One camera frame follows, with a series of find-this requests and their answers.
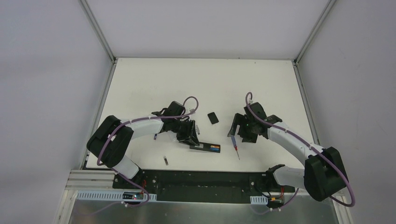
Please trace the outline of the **white battery cover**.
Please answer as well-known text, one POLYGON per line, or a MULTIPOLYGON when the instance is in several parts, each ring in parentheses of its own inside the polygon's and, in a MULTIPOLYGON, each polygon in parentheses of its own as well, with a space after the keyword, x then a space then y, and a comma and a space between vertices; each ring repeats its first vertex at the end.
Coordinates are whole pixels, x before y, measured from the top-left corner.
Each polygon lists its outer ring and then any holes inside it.
POLYGON ((198 126, 195 126, 195 131, 196 131, 197 135, 200 135, 200 131, 199 131, 198 126))

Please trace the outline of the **black remote control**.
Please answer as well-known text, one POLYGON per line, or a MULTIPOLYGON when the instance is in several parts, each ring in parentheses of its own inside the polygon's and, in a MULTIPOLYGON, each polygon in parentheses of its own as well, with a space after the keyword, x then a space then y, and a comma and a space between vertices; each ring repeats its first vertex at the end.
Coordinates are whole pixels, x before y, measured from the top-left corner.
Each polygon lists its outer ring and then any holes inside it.
POLYGON ((218 153, 218 152, 210 151, 210 145, 220 146, 218 144, 200 142, 198 146, 190 146, 189 149, 198 150, 198 151, 205 151, 205 152, 211 152, 211 153, 218 153))

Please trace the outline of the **white remote control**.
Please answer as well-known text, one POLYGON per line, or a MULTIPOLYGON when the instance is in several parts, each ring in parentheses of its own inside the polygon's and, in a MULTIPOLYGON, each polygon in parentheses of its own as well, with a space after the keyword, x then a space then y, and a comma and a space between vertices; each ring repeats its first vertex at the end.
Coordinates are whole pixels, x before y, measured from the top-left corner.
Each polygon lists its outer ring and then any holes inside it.
POLYGON ((175 133, 169 133, 169 138, 171 142, 175 142, 175 143, 179 142, 179 140, 177 139, 177 135, 175 133))

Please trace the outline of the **blue red screwdriver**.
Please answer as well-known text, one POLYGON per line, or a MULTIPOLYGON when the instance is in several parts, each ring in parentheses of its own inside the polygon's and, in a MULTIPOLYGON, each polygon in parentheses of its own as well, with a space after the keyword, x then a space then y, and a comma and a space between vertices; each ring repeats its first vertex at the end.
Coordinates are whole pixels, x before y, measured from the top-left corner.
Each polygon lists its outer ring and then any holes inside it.
POLYGON ((234 136, 234 135, 231 135, 230 138, 231 138, 233 147, 234 147, 234 149, 235 149, 235 151, 236 151, 236 153, 237 153, 238 160, 240 160, 240 155, 239 155, 239 152, 238 152, 238 147, 237 147, 237 143, 236 143, 235 136, 234 136))

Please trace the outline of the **black battery cover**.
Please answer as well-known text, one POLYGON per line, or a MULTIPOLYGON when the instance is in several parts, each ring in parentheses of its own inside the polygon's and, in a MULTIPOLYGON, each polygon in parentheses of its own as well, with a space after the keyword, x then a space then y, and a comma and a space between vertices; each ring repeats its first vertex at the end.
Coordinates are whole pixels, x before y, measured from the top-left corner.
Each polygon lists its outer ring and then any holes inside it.
POLYGON ((207 116, 208 116, 208 119, 212 125, 219 123, 219 119, 218 119, 217 115, 215 114, 215 112, 210 112, 207 114, 207 116))

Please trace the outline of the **black battery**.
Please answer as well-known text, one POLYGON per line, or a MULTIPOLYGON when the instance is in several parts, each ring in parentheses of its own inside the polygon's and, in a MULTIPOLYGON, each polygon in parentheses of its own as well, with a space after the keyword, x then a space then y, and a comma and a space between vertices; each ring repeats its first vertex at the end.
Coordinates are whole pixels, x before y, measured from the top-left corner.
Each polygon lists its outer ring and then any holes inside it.
POLYGON ((165 162, 166 166, 168 166, 168 165, 169 165, 169 163, 168 163, 167 157, 166 157, 166 156, 164 156, 164 157, 163 157, 163 159, 164 159, 164 162, 165 162))

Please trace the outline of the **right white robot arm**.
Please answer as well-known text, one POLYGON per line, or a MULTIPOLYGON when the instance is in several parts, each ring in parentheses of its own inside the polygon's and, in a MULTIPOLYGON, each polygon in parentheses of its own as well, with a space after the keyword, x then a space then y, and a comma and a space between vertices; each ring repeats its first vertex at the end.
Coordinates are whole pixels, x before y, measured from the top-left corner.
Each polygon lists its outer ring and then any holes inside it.
POLYGON ((238 135, 242 142, 256 143, 262 136, 287 150, 303 168, 291 168, 284 164, 266 171, 265 185, 271 191, 282 186, 305 189, 317 201, 323 201, 333 194, 349 187, 345 167, 337 149, 323 148, 308 143, 294 133, 276 115, 268 116, 260 103, 244 107, 245 114, 234 115, 228 136, 238 135))

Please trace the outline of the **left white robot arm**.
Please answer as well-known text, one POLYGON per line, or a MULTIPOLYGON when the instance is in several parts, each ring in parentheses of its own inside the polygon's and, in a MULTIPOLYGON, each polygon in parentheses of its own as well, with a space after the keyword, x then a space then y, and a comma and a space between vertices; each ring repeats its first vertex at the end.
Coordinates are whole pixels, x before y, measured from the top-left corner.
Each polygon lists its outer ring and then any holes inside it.
POLYGON ((199 146, 195 121, 190 119, 185 106, 172 101, 168 107, 150 115, 133 120, 121 120, 109 115, 100 124, 86 144, 87 150, 97 157, 97 165, 104 165, 125 177, 124 182, 132 189, 142 184, 141 168, 125 153, 131 140, 173 132, 182 144, 199 146))

